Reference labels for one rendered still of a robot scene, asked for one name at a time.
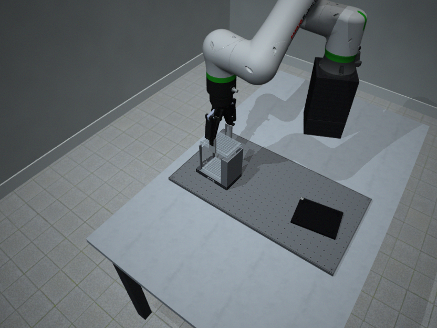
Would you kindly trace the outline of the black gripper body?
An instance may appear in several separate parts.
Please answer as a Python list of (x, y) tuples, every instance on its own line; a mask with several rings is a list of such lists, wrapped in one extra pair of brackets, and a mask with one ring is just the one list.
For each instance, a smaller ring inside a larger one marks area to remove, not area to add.
[(212, 105), (211, 111), (215, 109), (214, 115), (216, 117), (220, 116), (221, 109), (225, 110), (223, 114), (225, 115), (227, 113), (225, 107), (230, 106), (232, 102), (233, 102), (233, 95), (227, 98), (215, 98), (210, 95), (210, 103)]

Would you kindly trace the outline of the black rectangular frame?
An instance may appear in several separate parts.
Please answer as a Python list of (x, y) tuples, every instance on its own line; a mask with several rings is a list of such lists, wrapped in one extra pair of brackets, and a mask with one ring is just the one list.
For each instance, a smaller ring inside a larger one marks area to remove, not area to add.
[(341, 211), (301, 197), (291, 223), (335, 240), (342, 216)]

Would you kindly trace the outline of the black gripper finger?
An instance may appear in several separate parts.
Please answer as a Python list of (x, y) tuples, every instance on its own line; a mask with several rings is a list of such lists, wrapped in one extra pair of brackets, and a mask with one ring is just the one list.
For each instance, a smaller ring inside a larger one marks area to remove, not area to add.
[(236, 121), (236, 99), (233, 98), (233, 102), (230, 104), (230, 106), (225, 107), (226, 114), (223, 115), (224, 119), (226, 121), (225, 123), (225, 135), (232, 138), (232, 130), (235, 123), (233, 121)]
[(222, 120), (224, 110), (221, 109), (219, 118), (214, 115), (214, 111), (215, 109), (213, 109), (209, 114), (205, 114), (205, 138), (209, 140), (209, 151), (216, 153), (216, 134), (219, 123)]

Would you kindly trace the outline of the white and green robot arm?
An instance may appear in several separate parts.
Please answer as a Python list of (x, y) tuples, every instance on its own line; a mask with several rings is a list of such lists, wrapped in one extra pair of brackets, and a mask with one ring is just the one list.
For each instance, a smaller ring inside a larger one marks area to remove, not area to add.
[[(255, 34), (247, 40), (217, 29), (203, 42), (206, 90), (216, 98), (233, 95), (236, 76), (252, 85), (271, 81), (299, 28), (326, 38), (319, 62), (322, 73), (347, 78), (361, 66), (361, 40), (367, 14), (356, 7), (328, 0), (278, 0)], [(354, 64), (355, 61), (355, 64)]]

